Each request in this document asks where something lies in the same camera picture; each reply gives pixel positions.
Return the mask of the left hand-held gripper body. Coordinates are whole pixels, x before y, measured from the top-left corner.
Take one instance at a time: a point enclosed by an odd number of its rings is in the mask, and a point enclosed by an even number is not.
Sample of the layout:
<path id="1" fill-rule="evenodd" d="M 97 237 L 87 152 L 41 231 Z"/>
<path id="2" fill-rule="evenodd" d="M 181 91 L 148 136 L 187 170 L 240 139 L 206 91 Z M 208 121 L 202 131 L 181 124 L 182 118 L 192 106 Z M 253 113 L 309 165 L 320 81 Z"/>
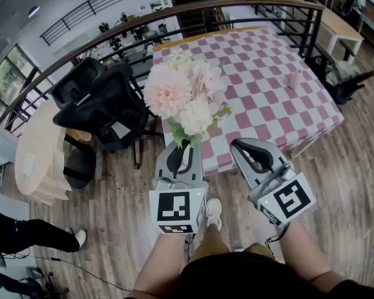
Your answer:
<path id="1" fill-rule="evenodd" d="M 205 181 L 155 178 L 149 191 L 151 222 L 161 234 L 188 235 L 198 232 L 206 207 Z"/>

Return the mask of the pink and white flower bouquet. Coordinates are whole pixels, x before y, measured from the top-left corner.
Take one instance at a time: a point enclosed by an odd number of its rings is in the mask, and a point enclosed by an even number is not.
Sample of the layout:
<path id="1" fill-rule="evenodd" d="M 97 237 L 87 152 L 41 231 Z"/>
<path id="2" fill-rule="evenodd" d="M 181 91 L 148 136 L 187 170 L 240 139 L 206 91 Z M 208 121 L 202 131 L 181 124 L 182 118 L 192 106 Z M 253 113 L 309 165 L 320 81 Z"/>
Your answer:
<path id="1" fill-rule="evenodd" d="M 153 65 L 143 94 L 145 105 L 167 121 L 180 148 L 184 140 L 198 146 L 231 114 L 226 90 L 224 62 L 212 65 L 188 50 L 173 49 L 167 61 Z"/>

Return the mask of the small pink vase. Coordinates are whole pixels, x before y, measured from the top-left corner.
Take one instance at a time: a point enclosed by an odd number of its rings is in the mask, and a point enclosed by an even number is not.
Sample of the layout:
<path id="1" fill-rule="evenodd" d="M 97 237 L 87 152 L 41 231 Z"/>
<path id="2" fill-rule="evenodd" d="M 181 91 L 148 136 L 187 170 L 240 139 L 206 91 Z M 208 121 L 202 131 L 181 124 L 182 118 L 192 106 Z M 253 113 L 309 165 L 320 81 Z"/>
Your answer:
<path id="1" fill-rule="evenodd" d="M 300 81 L 302 79 L 302 71 L 295 70 L 285 76 L 286 85 L 295 90 L 300 86 Z"/>

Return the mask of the person's left forearm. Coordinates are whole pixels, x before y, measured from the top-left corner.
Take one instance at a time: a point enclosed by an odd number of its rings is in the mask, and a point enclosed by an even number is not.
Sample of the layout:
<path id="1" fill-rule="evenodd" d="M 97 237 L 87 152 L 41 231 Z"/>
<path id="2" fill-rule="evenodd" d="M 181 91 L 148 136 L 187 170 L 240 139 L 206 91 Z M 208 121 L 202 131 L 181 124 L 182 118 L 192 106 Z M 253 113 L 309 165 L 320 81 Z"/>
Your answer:
<path id="1" fill-rule="evenodd" d="M 185 259 L 186 236 L 161 234 L 127 299 L 164 299 L 177 281 Z"/>

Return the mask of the person's right forearm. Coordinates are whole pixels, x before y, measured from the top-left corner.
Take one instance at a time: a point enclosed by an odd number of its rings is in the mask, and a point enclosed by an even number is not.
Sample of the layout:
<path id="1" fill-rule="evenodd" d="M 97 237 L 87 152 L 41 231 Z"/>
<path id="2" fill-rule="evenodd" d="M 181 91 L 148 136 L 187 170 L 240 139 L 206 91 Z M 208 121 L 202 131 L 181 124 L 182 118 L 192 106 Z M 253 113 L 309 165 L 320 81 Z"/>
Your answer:
<path id="1" fill-rule="evenodd" d="M 280 239 L 285 264 L 318 290 L 328 293 L 345 277 L 334 272 L 325 256 L 298 220 L 292 221 Z"/>

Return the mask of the person's left white shoe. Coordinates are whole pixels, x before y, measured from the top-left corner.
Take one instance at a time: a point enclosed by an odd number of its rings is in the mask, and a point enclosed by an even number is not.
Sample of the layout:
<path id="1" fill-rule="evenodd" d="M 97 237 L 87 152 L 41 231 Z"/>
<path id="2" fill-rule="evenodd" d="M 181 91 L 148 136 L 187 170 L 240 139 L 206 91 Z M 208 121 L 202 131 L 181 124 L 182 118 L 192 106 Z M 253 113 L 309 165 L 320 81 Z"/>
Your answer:
<path id="1" fill-rule="evenodd" d="M 206 222 L 207 226 L 215 225 L 217 230 L 220 231 L 222 228 L 222 204 L 218 198 L 211 198 L 206 203 Z"/>

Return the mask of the person's left leg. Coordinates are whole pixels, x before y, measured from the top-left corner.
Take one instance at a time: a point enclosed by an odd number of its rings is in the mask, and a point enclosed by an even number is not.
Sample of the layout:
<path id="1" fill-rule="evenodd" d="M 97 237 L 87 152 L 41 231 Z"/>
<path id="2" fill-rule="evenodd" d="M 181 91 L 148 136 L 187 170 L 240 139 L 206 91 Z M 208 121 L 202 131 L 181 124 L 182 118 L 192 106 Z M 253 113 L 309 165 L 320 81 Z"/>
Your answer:
<path id="1" fill-rule="evenodd" d="M 222 240 L 221 233 L 216 224 L 209 224 L 209 226 L 207 226 L 202 243 L 225 245 L 225 243 Z"/>

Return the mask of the white paper label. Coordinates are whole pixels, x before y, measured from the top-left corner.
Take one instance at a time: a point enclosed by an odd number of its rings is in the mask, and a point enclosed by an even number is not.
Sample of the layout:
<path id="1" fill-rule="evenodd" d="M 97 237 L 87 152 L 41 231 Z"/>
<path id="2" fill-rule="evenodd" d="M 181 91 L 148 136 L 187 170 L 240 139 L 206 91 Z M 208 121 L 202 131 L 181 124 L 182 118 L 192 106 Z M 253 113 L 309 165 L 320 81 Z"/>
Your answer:
<path id="1" fill-rule="evenodd" d="M 131 132 L 131 130 L 129 128 L 127 128 L 125 125 L 123 125 L 119 122 L 115 122 L 111 126 L 111 128 L 116 133 L 116 135 L 119 137 L 119 139 L 124 138 L 125 136 L 127 136 Z"/>

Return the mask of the black mesh office chair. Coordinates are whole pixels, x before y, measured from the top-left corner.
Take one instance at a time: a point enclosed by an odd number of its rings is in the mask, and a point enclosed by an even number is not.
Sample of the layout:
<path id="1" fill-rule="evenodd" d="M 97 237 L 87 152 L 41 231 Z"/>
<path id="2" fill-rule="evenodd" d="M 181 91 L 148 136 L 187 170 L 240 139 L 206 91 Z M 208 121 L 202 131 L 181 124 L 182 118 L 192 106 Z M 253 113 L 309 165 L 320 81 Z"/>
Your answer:
<path id="1" fill-rule="evenodd" d="M 86 58 L 56 83 L 50 94 L 60 110 L 53 118 L 54 124 L 90 133 L 102 149 L 111 153 L 130 148 L 135 169 L 140 168 L 137 142 L 143 137 L 162 136 L 147 127 L 153 114 L 127 62 L 106 67 L 94 58 Z M 131 132 L 119 139 L 111 128 L 115 122 Z"/>

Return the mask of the person's black shirt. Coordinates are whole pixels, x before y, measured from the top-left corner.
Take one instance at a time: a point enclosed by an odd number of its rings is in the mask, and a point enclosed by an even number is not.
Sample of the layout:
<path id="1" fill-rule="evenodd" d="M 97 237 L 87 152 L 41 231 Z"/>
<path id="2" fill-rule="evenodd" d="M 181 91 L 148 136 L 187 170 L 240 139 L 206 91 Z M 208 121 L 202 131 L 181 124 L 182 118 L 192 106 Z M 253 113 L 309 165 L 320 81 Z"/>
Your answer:
<path id="1" fill-rule="evenodd" d="M 374 288 L 345 280 L 325 293 L 283 263 L 233 252 L 189 263 L 167 299 L 374 299 Z"/>

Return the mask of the grey cloth bundle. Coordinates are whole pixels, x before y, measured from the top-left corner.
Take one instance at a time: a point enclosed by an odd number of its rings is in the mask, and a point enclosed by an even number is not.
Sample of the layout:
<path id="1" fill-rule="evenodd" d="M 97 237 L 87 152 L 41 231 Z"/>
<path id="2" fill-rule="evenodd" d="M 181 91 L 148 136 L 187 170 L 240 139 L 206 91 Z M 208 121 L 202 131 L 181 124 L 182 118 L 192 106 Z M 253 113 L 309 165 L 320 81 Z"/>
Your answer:
<path id="1" fill-rule="evenodd" d="M 347 61 L 339 60 L 334 64 L 328 64 L 325 73 L 325 81 L 331 86 L 336 86 L 356 77 L 360 74 L 360 70 L 356 65 L 351 65 Z"/>

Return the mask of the round table with beige cloth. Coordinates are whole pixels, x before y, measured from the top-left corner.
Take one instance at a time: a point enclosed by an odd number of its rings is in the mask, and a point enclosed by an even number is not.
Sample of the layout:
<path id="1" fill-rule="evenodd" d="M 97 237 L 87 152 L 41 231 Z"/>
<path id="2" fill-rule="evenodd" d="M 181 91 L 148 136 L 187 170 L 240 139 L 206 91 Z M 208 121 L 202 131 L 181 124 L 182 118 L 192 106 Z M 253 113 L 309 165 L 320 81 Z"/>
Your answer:
<path id="1" fill-rule="evenodd" d="M 63 175 L 69 154 L 75 148 L 64 141 L 66 129 L 57 126 L 53 117 L 60 112 L 53 100 L 41 104 L 26 123 L 16 151 L 15 178 L 23 195 L 53 205 L 55 200 L 67 201 L 67 191 L 72 191 Z M 25 153 L 34 153 L 31 177 L 21 173 Z"/>

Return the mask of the black railing with wooden handrail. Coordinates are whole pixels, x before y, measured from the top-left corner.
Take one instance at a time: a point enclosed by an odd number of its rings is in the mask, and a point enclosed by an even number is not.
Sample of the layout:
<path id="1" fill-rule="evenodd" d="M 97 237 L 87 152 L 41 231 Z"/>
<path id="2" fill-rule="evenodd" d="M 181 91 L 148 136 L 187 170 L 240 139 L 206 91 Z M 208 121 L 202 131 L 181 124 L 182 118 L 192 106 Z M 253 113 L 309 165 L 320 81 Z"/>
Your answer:
<path id="1" fill-rule="evenodd" d="M 276 18 L 276 17 L 264 17 L 264 18 L 245 18 L 245 19 L 235 19 L 230 21 L 218 21 L 213 22 L 209 18 L 209 11 L 215 8 L 220 7 L 234 7 L 234 6 L 290 6 L 295 7 L 297 9 L 308 9 L 309 16 L 314 16 L 314 20 L 310 19 L 286 19 L 286 18 Z M 188 31 L 195 31 L 196 29 L 207 29 L 212 31 L 213 26 L 220 26 L 223 24 L 231 24 L 231 23 L 238 23 L 238 22 L 258 22 L 258 21 L 269 21 L 269 22 L 299 22 L 305 23 L 307 26 L 305 27 L 303 33 L 299 33 L 298 35 L 305 38 L 309 37 L 310 42 L 306 43 L 302 41 L 298 44 L 297 48 L 300 50 L 307 49 L 308 55 L 312 53 L 312 50 L 315 45 L 315 40 L 317 38 L 317 34 L 319 31 L 320 23 L 322 20 L 322 13 L 325 10 L 325 7 L 316 2 L 306 2 L 306 1 L 298 1 L 298 0 L 207 0 L 207 1 L 198 1 L 198 2 L 191 2 L 187 4 L 182 4 L 180 6 L 171 7 L 168 9 L 163 9 L 157 12 L 153 12 L 151 14 L 144 15 L 142 17 L 138 17 L 133 19 L 125 24 L 121 24 L 113 29 L 110 29 L 103 34 L 100 34 L 95 39 L 91 40 L 90 42 L 74 49 L 73 51 L 65 54 L 59 60 L 54 62 L 51 66 L 45 69 L 40 76 L 36 80 L 32 80 L 29 84 L 27 84 L 24 90 L 16 97 L 16 99 L 9 105 L 9 107 L 2 113 L 0 116 L 0 124 L 7 118 L 9 114 L 13 111 L 13 109 L 23 101 L 24 97 L 36 86 L 38 86 L 44 79 L 48 76 L 52 75 L 59 69 L 61 69 L 65 64 L 69 62 L 72 64 L 76 64 L 76 58 L 83 54 L 84 52 L 88 51 L 89 49 L 110 40 L 112 37 L 120 35 L 124 31 L 130 31 L 137 27 L 140 27 L 145 24 L 150 24 L 152 22 L 156 22 L 159 20 L 167 19 L 173 16 L 179 16 L 186 12 L 192 11 L 200 11 L 204 16 L 204 24 L 203 25 L 194 25 L 189 26 L 182 29 L 177 29 L 170 31 L 164 34 L 165 37 L 173 36 L 175 34 L 188 32 Z"/>

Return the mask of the wooden bench table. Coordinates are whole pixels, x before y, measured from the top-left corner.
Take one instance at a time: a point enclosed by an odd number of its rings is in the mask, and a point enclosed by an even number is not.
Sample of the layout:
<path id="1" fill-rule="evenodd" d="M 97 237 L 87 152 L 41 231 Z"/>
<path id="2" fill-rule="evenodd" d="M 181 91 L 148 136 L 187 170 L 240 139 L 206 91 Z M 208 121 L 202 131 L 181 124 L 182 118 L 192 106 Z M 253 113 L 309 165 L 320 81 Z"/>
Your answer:
<path id="1" fill-rule="evenodd" d="M 352 64 L 364 38 L 352 26 L 328 8 L 325 8 L 322 12 L 321 22 L 331 34 L 330 42 L 327 46 L 327 53 L 329 55 L 332 53 L 338 40 L 350 40 L 355 43 L 353 54 L 349 55 L 347 59 L 347 62 Z"/>

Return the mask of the large glass window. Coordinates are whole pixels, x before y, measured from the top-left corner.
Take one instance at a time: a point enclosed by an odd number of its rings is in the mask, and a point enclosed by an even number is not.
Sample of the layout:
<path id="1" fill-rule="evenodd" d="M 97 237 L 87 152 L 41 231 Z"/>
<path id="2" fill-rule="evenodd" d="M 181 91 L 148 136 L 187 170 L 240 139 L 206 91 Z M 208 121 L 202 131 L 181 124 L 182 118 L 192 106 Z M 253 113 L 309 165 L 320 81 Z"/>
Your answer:
<path id="1" fill-rule="evenodd" d="M 35 79 L 40 74 L 39 69 L 16 44 L 0 63 L 0 117 L 25 88 L 24 84 L 33 72 L 32 79 Z"/>

